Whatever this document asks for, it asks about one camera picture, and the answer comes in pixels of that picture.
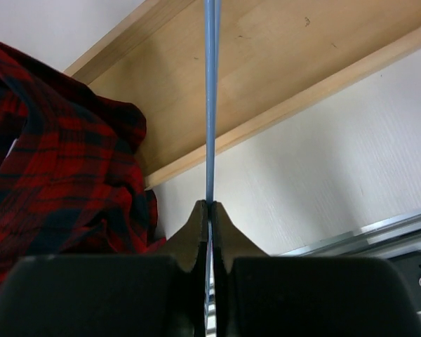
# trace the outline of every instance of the blue rod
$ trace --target blue rod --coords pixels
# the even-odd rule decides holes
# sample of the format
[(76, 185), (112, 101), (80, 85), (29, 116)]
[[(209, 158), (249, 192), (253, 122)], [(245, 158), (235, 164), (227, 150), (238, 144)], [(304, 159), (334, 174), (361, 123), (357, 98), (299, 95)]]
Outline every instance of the blue rod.
[(215, 0), (204, 0), (206, 47), (206, 202), (213, 202), (215, 171), (215, 115), (217, 102), (217, 50), (215, 39)]

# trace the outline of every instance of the light wood board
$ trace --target light wood board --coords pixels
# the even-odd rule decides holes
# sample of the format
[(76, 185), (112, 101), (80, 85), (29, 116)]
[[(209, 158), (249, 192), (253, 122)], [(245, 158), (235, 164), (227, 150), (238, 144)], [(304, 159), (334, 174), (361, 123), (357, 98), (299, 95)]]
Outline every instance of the light wood board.
[[(421, 47), (421, 0), (222, 3), (218, 151)], [(197, 0), (90, 84), (147, 117), (148, 187), (204, 158), (203, 51)]]
[(191, 2), (193, 0), (145, 0), (64, 73), (85, 84), (91, 83)]

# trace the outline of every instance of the black clamp jaw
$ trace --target black clamp jaw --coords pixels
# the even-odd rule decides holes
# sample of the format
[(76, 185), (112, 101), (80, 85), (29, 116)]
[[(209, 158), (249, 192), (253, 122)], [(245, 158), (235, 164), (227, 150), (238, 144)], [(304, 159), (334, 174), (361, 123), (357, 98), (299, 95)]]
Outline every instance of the black clamp jaw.
[(150, 255), (22, 259), (0, 290), (0, 336), (205, 336), (209, 246), (217, 336), (421, 336), (387, 261), (268, 257), (204, 201)]

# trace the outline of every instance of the plaid fabric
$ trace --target plaid fabric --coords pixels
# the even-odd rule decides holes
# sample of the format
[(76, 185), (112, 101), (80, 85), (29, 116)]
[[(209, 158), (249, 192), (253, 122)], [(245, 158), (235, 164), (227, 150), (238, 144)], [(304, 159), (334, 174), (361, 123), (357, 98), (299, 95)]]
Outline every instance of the plaid fabric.
[(134, 105), (0, 43), (0, 283), (20, 256), (165, 241), (153, 240), (156, 198), (133, 158), (145, 133)]

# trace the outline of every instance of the white textured wall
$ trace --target white textured wall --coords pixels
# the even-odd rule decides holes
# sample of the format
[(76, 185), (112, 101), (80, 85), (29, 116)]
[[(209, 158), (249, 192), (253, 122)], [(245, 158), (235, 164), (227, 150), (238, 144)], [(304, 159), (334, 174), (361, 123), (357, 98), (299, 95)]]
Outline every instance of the white textured wall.
[(64, 71), (143, 0), (0, 0), (0, 41)]
[[(142, 0), (0, 0), (0, 40), (59, 70)], [(156, 188), (171, 236), (204, 165)], [(421, 51), (217, 158), (216, 198), (268, 253), (421, 208)]]

